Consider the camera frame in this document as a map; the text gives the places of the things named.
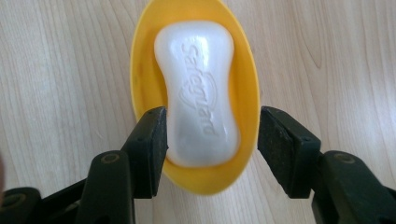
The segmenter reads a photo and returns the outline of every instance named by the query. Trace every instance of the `plastic dish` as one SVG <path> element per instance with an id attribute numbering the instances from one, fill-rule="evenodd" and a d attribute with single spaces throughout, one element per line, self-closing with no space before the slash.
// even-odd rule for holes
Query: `plastic dish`
<path id="1" fill-rule="evenodd" d="M 220 0 L 152 0 L 140 17 L 131 53 L 131 94 L 137 119 L 167 105 L 163 74 L 155 60 L 154 40 L 160 30 L 178 21 L 206 20 L 224 26 L 234 43 L 229 96 L 241 142 L 235 156 L 221 165 L 186 168 L 165 159 L 163 171 L 179 187 L 197 194 L 221 192 L 242 174 L 257 145 L 260 97 L 256 67 L 248 40 L 233 13 Z"/>

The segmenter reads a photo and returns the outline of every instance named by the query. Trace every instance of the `white soap bar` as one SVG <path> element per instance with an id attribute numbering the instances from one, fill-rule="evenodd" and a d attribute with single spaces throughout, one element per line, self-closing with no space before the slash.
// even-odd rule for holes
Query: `white soap bar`
<path id="1" fill-rule="evenodd" d="M 163 28 L 155 57 L 168 94 L 168 158 L 177 165 L 224 163 L 239 147 L 228 77 L 233 39 L 212 21 L 184 21 Z"/>

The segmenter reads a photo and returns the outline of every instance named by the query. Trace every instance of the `wood grain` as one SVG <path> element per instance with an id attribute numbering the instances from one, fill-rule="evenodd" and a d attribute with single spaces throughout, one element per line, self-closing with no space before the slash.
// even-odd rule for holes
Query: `wood grain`
<path id="1" fill-rule="evenodd" d="M 0 149 L 6 189 L 47 196 L 120 149 L 135 126 L 131 41 L 149 0 L 0 1 Z M 226 0 L 259 72 L 262 105 L 289 112 L 322 150 L 362 158 L 396 188 L 396 2 Z M 163 176 L 138 223 L 314 223 L 260 153 L 222 193 L 202 197 Z"/>

